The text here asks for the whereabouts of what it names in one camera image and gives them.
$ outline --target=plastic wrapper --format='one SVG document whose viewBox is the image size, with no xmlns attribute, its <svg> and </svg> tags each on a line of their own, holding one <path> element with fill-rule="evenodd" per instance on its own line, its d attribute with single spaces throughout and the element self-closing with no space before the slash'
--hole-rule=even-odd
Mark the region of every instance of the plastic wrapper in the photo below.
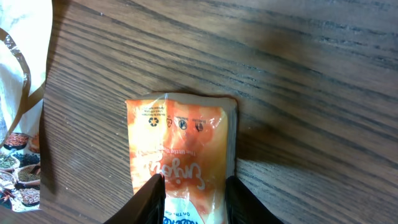
<svg viewBox="0 0 398 224">
<path fill-rule="evenodd" d="M 39 122 L 52 25 L 50 0 L 0 0 L 0 204 L 39 209 Z"/>
<path fill-rule="evenodd" d="M 165 93 L 127 100 L 134 192 L 165 177 L 164 223 L 226 223 L 225 180 L 234 174 L 236 102 Z"/>
</svg>

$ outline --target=black printed symbol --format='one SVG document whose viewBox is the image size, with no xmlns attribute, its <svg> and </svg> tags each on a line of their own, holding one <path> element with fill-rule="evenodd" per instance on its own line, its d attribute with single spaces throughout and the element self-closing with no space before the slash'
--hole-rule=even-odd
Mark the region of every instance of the black printed symbol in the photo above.
<svg viewBox="0 0 398 224">
<path fill-rule="evenodd" d="M 197 122 L 195 124 L 195 128 L 198 130 L 198 132 L 203 131 L 203 124 L 201 124 L 200 122 Z"/>
<path fill-rule="evenodd" d="M 180 128 L 181 128 L 182 130 L 185 130 L 185 129 L 187 128 L 187 122 L 185 122 L 184 120 L 180 120 L 180 121 L 178 122 L 178 125 L 180 126 Z"/>
<path fill-rule="evenodd" d="M 157 126 L 157 123 L 159 123 L 159 120 L 158 120 L 157 118 L 149 118 L 149 124 L 150 124 L 152 127 L 156 127 L 156 126 Z"/>
<path fill-rule="evenodd" d="M 167 118 L 167 127 L 171 127 L 172 123 L 173 123 L 173 120 L 170 118 Z"/>
</svg>

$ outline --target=dark wood plank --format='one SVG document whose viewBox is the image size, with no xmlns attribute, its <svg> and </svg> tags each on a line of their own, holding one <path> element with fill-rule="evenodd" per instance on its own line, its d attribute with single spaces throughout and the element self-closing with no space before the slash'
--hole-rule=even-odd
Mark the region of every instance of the dark wood plank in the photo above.
<svg viewBox="0 0 398 224">
<path fill-rule="evenodd" d="M 397 2 L 53 8 L 43 211 L 0 208 L 6 223 L 102 223 L 118 211 L 132 196 L 124 100 L 153 91 L 237 99 L 237 175 L 284 222 L 398 222 Z"/>
</svg>

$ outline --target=wooden table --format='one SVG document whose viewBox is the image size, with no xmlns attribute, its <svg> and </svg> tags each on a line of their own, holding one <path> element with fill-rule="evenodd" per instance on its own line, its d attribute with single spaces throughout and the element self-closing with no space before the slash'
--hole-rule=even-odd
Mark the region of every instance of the wooden table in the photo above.
<svg viewBox="0 0 398 224">
<path fill-rule="evenodd" d="M 118 211 L 124 100 L 153 91 L 237 99 L 237 175 L 283 222 L 398 223 L 397 21 L 395 0 L 55 1 L 43 211 L 0 223 Z"/>
</svg>

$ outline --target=orange packet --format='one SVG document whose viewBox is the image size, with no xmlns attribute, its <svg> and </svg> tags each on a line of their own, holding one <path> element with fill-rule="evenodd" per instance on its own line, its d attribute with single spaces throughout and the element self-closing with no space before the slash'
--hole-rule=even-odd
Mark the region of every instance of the orange packet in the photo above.
<svg viewBox="0 0 398 224">
<path fill-rule="evenodd" d="M 164 223 L 226 223 L 224 190 L 234 174 L 236 102 L 164 93 L 126 103 L 134 192 L 161 173 Z"/>
</svg>

